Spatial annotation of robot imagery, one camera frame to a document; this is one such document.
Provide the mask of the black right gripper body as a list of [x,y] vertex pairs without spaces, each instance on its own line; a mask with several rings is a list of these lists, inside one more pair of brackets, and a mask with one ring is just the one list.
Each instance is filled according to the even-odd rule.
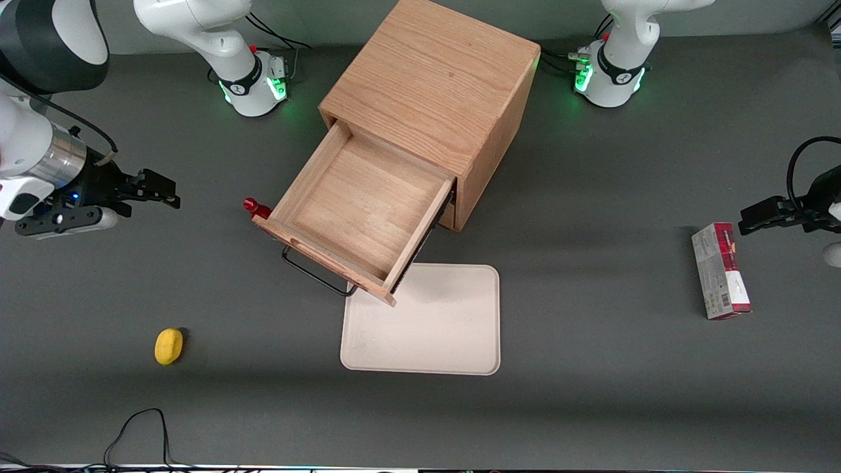
[[69,202],[75,206],[119,208],[126,201],[138,200],[135,177],[120,170],[116,162],[96,166],[100,155],[86,156],[84,167],[69,183]]

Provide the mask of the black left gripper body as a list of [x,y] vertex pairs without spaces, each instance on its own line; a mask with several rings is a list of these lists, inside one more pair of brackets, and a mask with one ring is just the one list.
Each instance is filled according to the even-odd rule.
[[807,194],[797,198],[805,233],[818,230],[840,233],[839,217],[830,212],[832,206],[839,204],[839,195],[840,166],[836,166],[817,176]]

